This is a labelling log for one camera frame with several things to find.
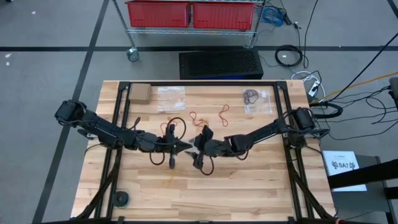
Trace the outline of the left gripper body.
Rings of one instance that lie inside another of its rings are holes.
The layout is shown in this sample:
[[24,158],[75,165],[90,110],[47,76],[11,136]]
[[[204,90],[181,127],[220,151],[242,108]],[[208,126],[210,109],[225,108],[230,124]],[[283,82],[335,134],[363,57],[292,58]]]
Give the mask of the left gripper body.
[[152,133],[140,133],[136,136],[137,148],[141,152],[155,152],[162,150],[169,143],[162,142],[162,138],[158,138]]

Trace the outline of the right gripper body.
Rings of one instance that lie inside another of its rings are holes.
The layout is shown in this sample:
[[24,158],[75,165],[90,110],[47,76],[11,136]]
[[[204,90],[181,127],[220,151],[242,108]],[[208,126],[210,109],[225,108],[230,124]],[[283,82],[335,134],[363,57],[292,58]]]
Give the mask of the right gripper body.
[[231,145],[231,136],[225,137],[222,141],[216,139],[208,140],[204,145],[204,154],[210,157],[235,157],[238,152]]

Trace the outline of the small brown cardboard box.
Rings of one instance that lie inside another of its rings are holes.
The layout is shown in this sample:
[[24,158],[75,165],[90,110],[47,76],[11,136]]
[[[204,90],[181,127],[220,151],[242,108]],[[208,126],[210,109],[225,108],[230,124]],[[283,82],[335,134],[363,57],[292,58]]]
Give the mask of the small brown cardboard box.
[[132,83],[129,100],[133,104],[148,105],[150,103],[151,85],[148,83]]

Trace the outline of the black tape roll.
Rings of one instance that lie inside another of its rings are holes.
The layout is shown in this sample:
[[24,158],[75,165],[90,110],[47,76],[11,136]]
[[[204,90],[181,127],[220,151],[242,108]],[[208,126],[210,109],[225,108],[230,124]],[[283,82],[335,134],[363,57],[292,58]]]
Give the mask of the black tape roll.
[[113,193],[112,204],[117,208],[125,208],[129,203],[129,195],[125,191],[117,191]]

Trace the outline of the white power strip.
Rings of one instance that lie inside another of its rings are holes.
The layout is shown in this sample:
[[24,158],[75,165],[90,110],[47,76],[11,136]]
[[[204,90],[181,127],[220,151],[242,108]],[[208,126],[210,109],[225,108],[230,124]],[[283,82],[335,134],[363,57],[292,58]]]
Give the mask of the white power strip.
[[320,86],[320,81],[315,81],[310,90],[308,91],[308,95],[314,97],[318,92],[319,86]]

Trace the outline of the red plastic bin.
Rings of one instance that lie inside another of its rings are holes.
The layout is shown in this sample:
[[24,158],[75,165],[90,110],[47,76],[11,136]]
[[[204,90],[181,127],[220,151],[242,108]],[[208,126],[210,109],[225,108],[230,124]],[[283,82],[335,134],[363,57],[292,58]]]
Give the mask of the red plastic bin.
[[198,29],[250,30],[254,8],[253,3],[196,2],[193,3],[193,26]]
[[128,1],[125,4],[131,27],[188,27],[188,2]]

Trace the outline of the black bar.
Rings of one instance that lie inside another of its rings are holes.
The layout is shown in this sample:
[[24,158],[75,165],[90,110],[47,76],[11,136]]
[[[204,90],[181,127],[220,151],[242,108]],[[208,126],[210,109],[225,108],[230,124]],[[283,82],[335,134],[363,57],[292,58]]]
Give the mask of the black bar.
[[331,189],[398,179],[398,159],[328,177]]

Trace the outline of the grey cart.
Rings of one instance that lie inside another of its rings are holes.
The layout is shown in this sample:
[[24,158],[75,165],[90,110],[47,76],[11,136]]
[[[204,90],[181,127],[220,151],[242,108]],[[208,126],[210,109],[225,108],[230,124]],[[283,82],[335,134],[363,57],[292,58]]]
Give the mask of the grey cart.
[[[333,156],[325,161],[328,177],[376,164],[383,163],[377,156],[353,154],[350,160]],[[393,200],[398,200],[398,186],[388,187],[387,180],[331,189],[334,204],[338,209],[367,210],[383,212],[388,224],[398,224]]]

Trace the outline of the grey rounded object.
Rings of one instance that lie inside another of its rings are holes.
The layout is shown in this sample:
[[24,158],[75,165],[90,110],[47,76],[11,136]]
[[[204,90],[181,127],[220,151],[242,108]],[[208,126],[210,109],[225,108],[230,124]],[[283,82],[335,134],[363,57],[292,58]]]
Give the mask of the grey rounded object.
[[396,108],[398,109],[398,77],[390,78],[389,83],[391,89],[389,94],[391,95],[396,105]]

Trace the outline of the black aluminium table frame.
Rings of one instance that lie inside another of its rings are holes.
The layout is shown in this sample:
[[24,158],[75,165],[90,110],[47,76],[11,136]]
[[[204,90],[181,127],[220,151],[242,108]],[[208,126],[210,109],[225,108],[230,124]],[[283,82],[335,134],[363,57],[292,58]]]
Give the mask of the black aluminium table frame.
[[[208,121],[213,139],[248,134],[288,110],[308,108],[303,84],[298,81],[176,80],[153,81],[148,105],[129,100],[132,83],[123,91],[122,81],[103,83],[96,113],[107,121],[129,128],[136,118],[138,129],[163,135],[161,123],[167,117],[178,123],[176,135],[188,141],[206,124],[196,127],[189,116]],[[185,87],[185,110],[157,110],[157,89]],[[272,114],[246,114],[243,91],[268,90]],[[77,219],[102,218],[138,222],[271,222],[334,223],[333,201],[322,157],[309,151],[304,135],[285,133],[265,139],[246,155],[203,158],[202,170],[193,166],[186,151],[175,157],[147,154],[126,148],[112,150],[89,142],[72,208]],[[169,188],[165,182],[174,174]],[[112,204],[113,193],[125,191],[125,208]]]

